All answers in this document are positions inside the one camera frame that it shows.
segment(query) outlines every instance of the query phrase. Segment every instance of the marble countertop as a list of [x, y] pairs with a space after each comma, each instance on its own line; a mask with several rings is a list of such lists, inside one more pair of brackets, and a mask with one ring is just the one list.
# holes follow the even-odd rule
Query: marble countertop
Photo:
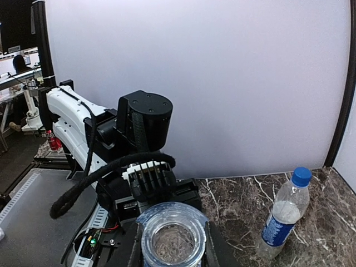
[[200, 180], [204, 213], [218, 225], [242, 266], [356, 266], [356, 196], [332, 168], [313, 171], [309, 207], [283, 251], [273, 261], [256, 255], [275, 194], [290, 177]]

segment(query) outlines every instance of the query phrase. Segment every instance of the blue label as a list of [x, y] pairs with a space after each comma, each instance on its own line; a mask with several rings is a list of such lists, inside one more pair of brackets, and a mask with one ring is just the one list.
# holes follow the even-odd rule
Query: blue label
[[286, 241], [295, 224], [282, 224], [272, 214], [262, 231], [262, 239], [270, 246], [281, 246]]

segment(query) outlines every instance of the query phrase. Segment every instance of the black cable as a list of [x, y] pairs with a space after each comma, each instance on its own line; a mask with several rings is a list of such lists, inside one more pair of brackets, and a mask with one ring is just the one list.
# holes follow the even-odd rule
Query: black cable
[[172, 168], [175, 166], [175, 159], [167, 154], [160, 152], [145, 152], [131, 154], [121, 157], [117, 160], [109, 162], [107, 165], [99, 168], [95, 172], [91, 173], [89, 176], [84, 177], [78, 183], [76, 183], [72, 188], [65, 192], [55, 203], [53, 203], [50, 216], [53, 219], [57, 219], [64, 215], [77, 201], [80, 194], [85, 188], [90, 186], [93, 182], [102, 178], [103, 176], [109, 174], [111, 171], [119, 169], [129, 164], [138, 162], [148, 162], [148, 161], [164, 161], [167, 162]]
[[23, 85], [25, 85], [26, 87], [29, 87], [29, 88], [36, 88], [37, 86], [29, 86], [27, 84], [25, 84], [24, 82], [20, 81], [18, 78], [16, 78], [14, 75], [12, 75], [11, 73], [9, 73], [9, 76], [11, 78], [14, 78], [16, 81], [18, 81], [19, 83], [22, 83]]
[[75, 160], [74, 161], [74, 168], [73, 168], [73, 170], [71, 171], [71, 173], [68, 175], [68, 177], [67, 177], [67, 180], [68, 181], [70, 181], [70, 180], [72, 180], [73, 179], [73, 176], [74, 176], [74, 174], [77, 172], [77, 161]]
[[[79, 98], [77, 98], [76, 96], [68, 93], [67, 91], [61, 89], [62, 92], [64, 92], [65, 94], [69, 95], [70, 97], [72, 97], [73, 99], [77, 100], [77, 101], [80, 101]], [[91, 111], [91, 109], [83, 102], [83, 101], [80, 101], [80, 103], [89, 111], [90, 113], [90, 117], [91, 117], [91, 121], [92, 121], [92, 131], [90, 133], [90, 143], [89, 143], [89, 148], [88, 148], [88, 157], [87, 157], [87, 161], [86, 161], [86, 164], [85, 164], [85, 169], [84, 169], [84, 174], [83, 176], [86, 177], [88, 176], [89, 174], [89, 171], [90, 171], [90, 167], [91, 167], [91, 162], [92, 162], [92, 158], [93, 158], [93, 147], [94, 147], [94, 142], [95, 142], [95, 135], [96, 135], [96, 128], [97, 128], [97, 125], [96, 125], [96, 120], [95, 120], [95, 116], [93, 114], [93, 112]], [[71, 173], [71, 177], [73, 178], [73, 175], [75, 173], [75, 169], [72, 171]], [[71, 245], [74, 241], [74, 239], [76, 238], [77, 234], [79, 233], [79, 231], [83, 228], [83, 226], [85, 225], [85, 223], [89, 220], [91, 214], [94, 212], [94, 209], [96, 207], [98, 203], [98, 196], [96, 197], [96, 201], [95, 201], [95, 204], [92, 208], [92, 210], [90, 211], [90, 213], [88, 214], [88, 216], [85, 218], [85, 220], [82, 222], [82, 224], [79, 226], [79, 228], [76, 230], [74, 236], [72, 237], [71, 241], [68, 243], [68, 246], [66, 247], [66, 250], [65, 250], [65, 253], [63, 254], [62, 256], [62, 259], [61, 259], [61, 264], [63, 264], [65, 258], [67, 257], [67, 254], [71, 248]]]
[[90, 113], [90, 118], [91, 118], [91, 133], [90, 133], [90, 140], [89, 140], [89, 150], [88, 150], [88, 158], [87, 162], [85, 164], [84, 168], [84, 177], [88, 176], [89, 171], [90, 171], [90, 166], [91, 166], [91, 161], [93, 159], [93, 149], [94, 149], [94, 143], [95, 143], [95, 136], [96, 136], [96, 119], [94, 113], [91, 111], [91, 109], [83, 102], [81, 101], [78, 97], [72, 95], [71, 93], [68, 93], [66, 90], [61, 88], [61, 91], [65, 93], [66, 95], [72, 97], [73, 99], [80, 101], [80, 104], [83, 105]]
[[91, 208], [90, 212], [88, 213], [88, 215], [86, 216], [86, 218], [84, 219], [84, 221], [81, 223], [81, 225], [77, 228], [77, 230], [74, 232], [74, 235], [73, 237], [71, 238], [71, 241], [68, 243], [67, 247], [66, 247], [66, 250], [65, 252], [63, 253], [62, 255], [62, 258], [61, 258], [61, 264], [63, 264], [68, 256], [68, 253], [71, 249], [71, 246], [76, 238], [76, 236], [78, 235], [78, 233], [80, 232], [80, 230], [82, 230], [82, 228], [85, 226], [85, 224], [89, 221], [89, 218], [91, 217], [91, 215], [93, 214], [95, 208], [96, 208], [96, 205], [98, 204], [98, 196], [96, 196], [96, 200], [95, 200], [95, 203], [93, 205], [93, 207]]
[[36, 69], [38, 69], [38, 68], [41, 68], [41, 66], [35, 67], [35, 68], [33, 69], [33, 72], [32, 72], [32, 79], [34, 80], [34, 82], [36, 83], [36, 85], [37, 85], [37, 83], [40, 84], [40, 82], [38, 82], [37, 79], [34, 77], [34, 73], [36, 72]]

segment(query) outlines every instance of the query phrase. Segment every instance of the blue bottle cap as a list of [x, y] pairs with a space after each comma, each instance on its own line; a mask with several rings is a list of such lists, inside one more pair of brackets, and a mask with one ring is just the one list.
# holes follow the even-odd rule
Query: blue bottle cap
[[304, 167], [298, 167], [294, 170], [291, 182], [297, 187], [307, 187], [312, 179], [312, 172]]

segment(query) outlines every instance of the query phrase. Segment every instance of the black pole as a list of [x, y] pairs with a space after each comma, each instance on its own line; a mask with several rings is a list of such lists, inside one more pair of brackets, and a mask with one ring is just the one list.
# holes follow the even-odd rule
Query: black pole
[[349, 69], [347, 72], [345, 92], [343, 102], [341, 105], [339, 120], [336, 125], [335, 134], [330, 145], [330, 149], [325, 160], [325, 166], [331, 167], [334, 164], [335, 158], [338, 154], [346, 125], [351, 112], [351, 106], [355, 94], [356, 86], [356, 0], [350, 0], [351, 5], [351, 41], [350, 41], [350, 56]]
[[48, 41], [45, 0], [34, 1], [32, 6], [38, 56], [41, 63], [44, 86], [52, 87], [56, 85], [56, 78], [55, 72], [53, 71], [50, 43]]

